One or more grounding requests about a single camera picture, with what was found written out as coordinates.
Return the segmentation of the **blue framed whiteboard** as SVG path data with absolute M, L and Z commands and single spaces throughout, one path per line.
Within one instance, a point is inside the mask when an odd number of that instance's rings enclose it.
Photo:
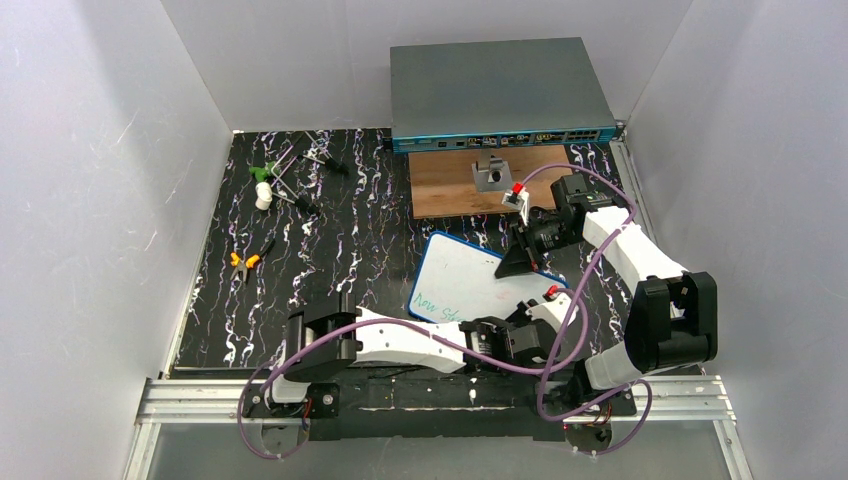
M 407 302 L 408 313 L 433 323 L 509 316 L 522 301 L 542 299 L 561 278 L 529 273 L 498 279 L 501 256 L 441 231 L 431 234 Z

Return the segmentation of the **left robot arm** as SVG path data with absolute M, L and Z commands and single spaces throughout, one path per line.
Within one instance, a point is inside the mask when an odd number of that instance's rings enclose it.
M 322 316 L 300 312 L 290 319 L 285 355 L 261 390 L 271 402 L 300 403 L 311 385 L 354 365 L 423 367 L 446 374 L 484 367 L 536 372 L 556 335 L 574 320 L 566 312 L 571 304 L 564 289 L 552 288 L 543 302 L 524 302 L 506 319 L 427 323 L 353 307 Z

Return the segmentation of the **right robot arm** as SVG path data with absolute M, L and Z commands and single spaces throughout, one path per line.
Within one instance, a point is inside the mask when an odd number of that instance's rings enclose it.
M 586 241 L 625 282 L 631 306 L 623 341 L 580 360 L 572 394 L 611 390 L 655 371 L 714 359 L 718 353 L 718 289 L 706 272 L 690 272 L 665 255 L 629 217 L 623 198 L 592 190 L 579 174 L 551 186 L 554 211 L 523 217 L 496 278 L 536 272 L 542 256 Z

